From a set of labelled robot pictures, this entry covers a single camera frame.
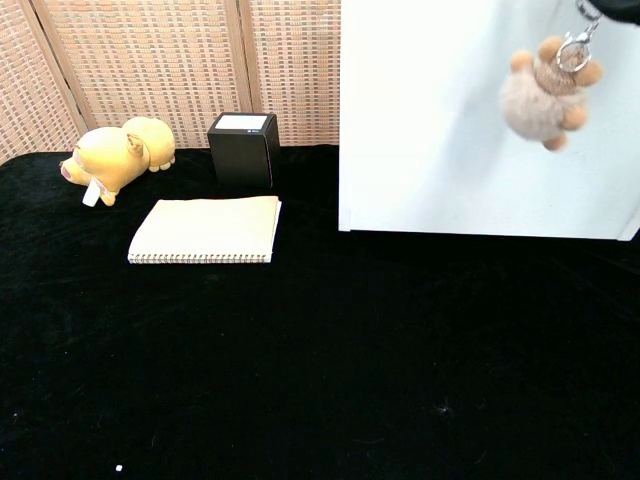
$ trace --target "metal clasp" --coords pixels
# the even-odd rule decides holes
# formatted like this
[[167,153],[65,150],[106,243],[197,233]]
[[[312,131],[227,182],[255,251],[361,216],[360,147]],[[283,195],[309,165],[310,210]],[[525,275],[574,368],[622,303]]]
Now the metal clasp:
[[[589,26],[584,32],[575,38],[570,32],[567,33],[565,42],[558,49],[558,53],[556,54],[556,64],[560,70],[567,73],[579,72],[591,61],[591,48],[589,45],[591,44],[593,34],[600,25],[600,19],[602,18],[602,14],[600,12],[593,13],[587,8],[585,0],[576,0],[576,7],[578,8],[580,15],[589,22]],[[575,47],[582,53],[582,62],[574,67],[565,65],[563,61],[563,54],[569,47]]]

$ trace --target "folding screen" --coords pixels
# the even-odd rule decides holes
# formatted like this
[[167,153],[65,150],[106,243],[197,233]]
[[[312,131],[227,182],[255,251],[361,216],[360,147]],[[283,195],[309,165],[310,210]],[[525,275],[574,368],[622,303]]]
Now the folding screen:
[[284,145],[338,143],[340,1],[239,4],[254,110],[278,115]]
[[0,163],[69,150],[84,124],[33,11],[0,0]]
[[205,147],[222,111],[250,109],[235,0],[34,0],[90,128],[166,121]]

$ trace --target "plush toy foot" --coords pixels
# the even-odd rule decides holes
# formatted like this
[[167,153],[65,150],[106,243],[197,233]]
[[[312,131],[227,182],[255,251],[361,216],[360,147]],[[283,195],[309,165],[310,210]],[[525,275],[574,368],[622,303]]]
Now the plush toy foot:
[[564,43],[564,38],[555,35],[547,38],[538,47],[538,57],[545,63],[550,63],[557,55],[558,50]]
[[582,70],[573,75],[573,79],[580,87],[590,87],[598,83],[603,75],[602,65],[598,62],[589,62]]
[[176,158],[175,157],[173,157],[167,163],[163,163],[162,165],[151,165],[151,166],[149,166],[149,171],[153,172],[153,173],[156,173],[158,170],[169,170],[171,168],[171,165],[173,165],[174,163],[176,163]]
[[551,140],[547,140],[546,142],[544,142],[544,148],[551,152],[555,152],[563,148],[568,141],[569,139],[567,138],[567,136],[565,134],[562,134],[559,137],[552,138]]
[[533,54],[520,50],[511,56],[511,71],[519,72],[525,68],[533,68]]
[[100,200],[107,207],[113,207],[113,204],[116,203],[116,194],[113,192],[106,192],[100,194]]
[[587,123],[587,111],[582,107],[573,107],[564,114],[562,128],[565,130],[578,130]]

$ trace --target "keychain ring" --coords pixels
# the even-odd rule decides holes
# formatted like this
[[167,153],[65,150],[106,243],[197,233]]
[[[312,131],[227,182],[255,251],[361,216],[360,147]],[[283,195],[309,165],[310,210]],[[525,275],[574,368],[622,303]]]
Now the keychain ring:
[[[571,68],[567,67],[562,61],[562,54],[569,47],[580,48],[582,50],[582,53],[584,54],[584,59],[582,60],[582,62],[579,65],[576,65],[575,67],[571,67]],[[558,53],[556,54],[556,64],[558,65],[558,68],[560,68],[560,70],[562,70],[563,72],[567,72],[567,73],[579,72],[584,67],[586,67],[590,61],[591,61],[591,49],[589,48],[589,38],[583,37],[582,35],[575,39],[571,36],[568,36],[567,41],[564,42],[564,44],[558,49]]]
[[587,2],[585,0],[576,0],[576,7],[578,7],[580,15],[582,15],[589,22],[597,22],[598,20],[600,20],[602,18],[602,13],[592,13],[591,11],[589,11],[589,8],[587,8],[586,3]]

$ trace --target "spiral notebook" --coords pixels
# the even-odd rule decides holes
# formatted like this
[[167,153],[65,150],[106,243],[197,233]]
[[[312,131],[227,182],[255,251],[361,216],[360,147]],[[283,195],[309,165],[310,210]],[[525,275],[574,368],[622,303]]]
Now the spiral notebook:
[[159,200],[136,231],[129,263],[270,263],[276,196]]

